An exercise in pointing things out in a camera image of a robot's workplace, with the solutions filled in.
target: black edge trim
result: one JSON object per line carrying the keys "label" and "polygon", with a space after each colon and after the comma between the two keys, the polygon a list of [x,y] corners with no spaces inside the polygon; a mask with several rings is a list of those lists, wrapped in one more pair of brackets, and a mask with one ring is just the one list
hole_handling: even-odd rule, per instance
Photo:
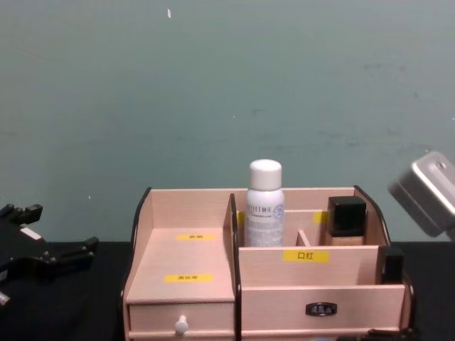
{"label": "black edge trim", "polygon": [[232,254],[234,260],[234,283],[235,283],[235,305],[234,305],[234,333],[235,341],[242,341],[242,280],[240,278],[239,265],[239,242],[237,225],[237,207],[235,205],[235,195],[229,196],[232,210]]}
{"label": "black edge trim", "polygon": [[144,205],[145,199],[149,196],[149,193],[151,191],[151,187],[148,187],[144,194],[142,195],[141,200],[139,201],[139,204],[137,205],[136,212],[134,213],[134,219],[133,219],[133,227],[132,227],[132,232],[131,232],[131,257],[128,262],[128,267],[124,273],[124,276],[122,278],[122,281],[120,282],[120,293],[119,293],[119,302],[117,304],[117,326],[115,328],[114,334],[113,334],[113,340],[124,340],[124,321],[123,321],[123,294],[124,294],[124,289],[127,284],[127,280],[129,277],[129,273],[131,271],[131,267],[133,265],[133,258],[134,258],[134,251],[136,250],[136,238],[137,238],[137,227],[139,225],[139,216],[141,214],[142,206]]}
{"label": "black edge trim", "polygon": [[[384,232],[387,245],[390,246],[391,241],[390,241],[389,231],[387,230],[387,224],[385,223],[384,215],[382,214],[382,211],[379,208],[378,204],[367,193],[365,193],[365,191],[362,188],[360,188],[357,185],[354,185],[354,188],[356,190],[358,190],[360,193],[362,193],[362,195],[375,208],[375,210],[376,210],[376,212],[378,214],[378,217],[379,217],[379,219],[381,221],[382,230]],[[405,283],[409,286],[409,293],[411,295],[411,312],[409,314],[409,326],[408,327],[414,329],[415,328],[415,316],[417,314],[417,295],[414,292],[414,287],[412,286],[412,283],[410,281],[409,276],[406,274],[406,271],[403,271],[403,277],[405,279]]]}

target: yellow label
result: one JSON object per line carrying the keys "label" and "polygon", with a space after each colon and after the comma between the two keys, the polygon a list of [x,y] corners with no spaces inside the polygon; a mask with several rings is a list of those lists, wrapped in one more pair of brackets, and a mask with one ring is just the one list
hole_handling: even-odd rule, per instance
{"label": "yellow label", "polygon": [[284,250],[283,261],[314,261],[316,263],[328,263],[329,251],[320,250]]}
{"label": "yellow label", "polygon": [[216,239],[216,234],[179,234],[177,240],[209,240]]}
{"label": "yellow label", "polygon": [[315,212],[314,215],[313,215],[313,222],[315,224],[326,224],[327,223],[327,218],[328,218],[328,212],[327,211]]}
{"label": "yellow label", "polygon": [[245,223],[245,212],[237,211],[237,223],[243,225]]}
{"label": "yellow label", "polygon": [[213,276],[207,274],[184,274],[164,276],[164,281],[166,283],[211,282],[212,280]]}

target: black table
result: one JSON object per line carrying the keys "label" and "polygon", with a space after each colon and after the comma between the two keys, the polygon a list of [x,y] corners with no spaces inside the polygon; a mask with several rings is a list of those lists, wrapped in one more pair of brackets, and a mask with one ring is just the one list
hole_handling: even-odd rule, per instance
{"label": "black table", "polygon": [[[422,340],[454,341],[455,244],[396,244],[405,253],[405,268],[417,294]],[[2,286],[11,302],[0,308],[0,340],[122,340],[115,332],[117,305],[129,257],[129,243],[102,242],[89,271],[52,283],[17,281]]]}

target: wooden divider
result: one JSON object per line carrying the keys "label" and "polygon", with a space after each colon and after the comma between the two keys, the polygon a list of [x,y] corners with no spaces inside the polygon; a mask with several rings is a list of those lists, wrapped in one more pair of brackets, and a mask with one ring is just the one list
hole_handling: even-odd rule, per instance
{"label": "wooden divider", "polygon": [[378,247],[240,248],[242,287],[375,284]]}
{"label": "wooden divider", "polygon": [[306,234],[303,230],[300,230],[299,231],[299,234],[297,235],[297,243],[296,243],[296,247],[310,247],[311,244],[308,240],[308,238],[306,238]]}
{"label": "wooden divider", "polygon": [[154,190],[155,228],[219,228],[224,225],[230,194],[246,207],[246,189]]}
{"label": "wooden divider", "polygon": [[151,209],[151,188],[147,188],[141,201],[139,202],[136,213],[134,214],[133,221],[133,234],[132,234],[132,262],[129,268],[129,275],[125,282],[123,291],[120,293],[122,299],[122,316],[124,322],[124,335],[125,340],[129,341],[129,309],[127,305],[127,297],[136,276],[137,269],[141,263],[145,249],[149,242],[150,234],[154,228],[154,219]]}
{"label": "wooden divider", "polygon": [[317,247],[326,228],[326,217],[325,210],[284,211],[283,246],[295,246],[297,235],[303,230],[309,245]]}

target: white drawer knob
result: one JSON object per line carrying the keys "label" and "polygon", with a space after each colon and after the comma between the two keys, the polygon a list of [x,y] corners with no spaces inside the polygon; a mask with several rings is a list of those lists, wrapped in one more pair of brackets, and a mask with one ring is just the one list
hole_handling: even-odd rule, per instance
{"label": "white drawer knob", "polygon": [[188,323],[186,322],[186,316],[182,315],[178,318],[176,323],[176,333],[184,334],[188,330]]}

